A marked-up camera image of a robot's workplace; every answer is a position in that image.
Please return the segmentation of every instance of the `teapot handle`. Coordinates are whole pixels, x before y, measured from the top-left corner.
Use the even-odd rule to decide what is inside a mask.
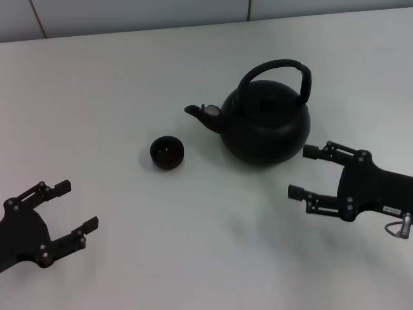
[[[311,71],[305,65],[302,65],[298,61],[291,60],[291,59],[280,59],[280,60],[273,60],[267,63],[263,63],[258,67],[255,67],[250,72],[248,72],[241,82],[239,82],[237,94],[236,94],[236,101],[238,102],[240,98],[242,98],[243,93],[248,87],[248,84],[258,75],[261,73],[275,69],[275,68],[283,68],[283,67],[293,67],[301,71],[303,75],[303,79],[301,81],[301,89],[299,91],[299,105],[303,105],[308,101],[310,97],[311,91]]]

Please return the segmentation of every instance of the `teapot lid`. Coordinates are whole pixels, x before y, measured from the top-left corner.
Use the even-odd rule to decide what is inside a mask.
[[[269,127],[288,121],[299,106],[299,94],[275,81],[250,82],[239,100],[247,118]]]

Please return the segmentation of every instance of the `teapot spout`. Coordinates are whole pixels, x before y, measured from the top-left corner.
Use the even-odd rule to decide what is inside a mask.
[[[196,105],[187,106],[184,111],[196,117],[206,128],[216,132],[222,133],[224,129],[224,115],[220,108],[215,105],[205,107],[197,107]]]

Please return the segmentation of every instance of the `black teapot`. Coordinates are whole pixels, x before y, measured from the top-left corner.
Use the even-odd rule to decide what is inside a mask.
[[[252,81],[264,71],[293,67],[301,71],[300,94],[275,81]],[[249,163],[281,163],[303,148],[310,132],[306,102],[311,71],[298,61],[282,59],[263,63],[243,77],[222,108],[190,105],[185,112],[218,134],[238,158]]]

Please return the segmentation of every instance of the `label sticker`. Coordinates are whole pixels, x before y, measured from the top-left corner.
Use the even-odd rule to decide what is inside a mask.
[[[400,215],[400,213],[401,213],[401,211],[399,209],[390,208],[390,207],[387,207],[386,205],[383,207],[383,211],[393,213],[393,214],[397,214],[397,215]]]

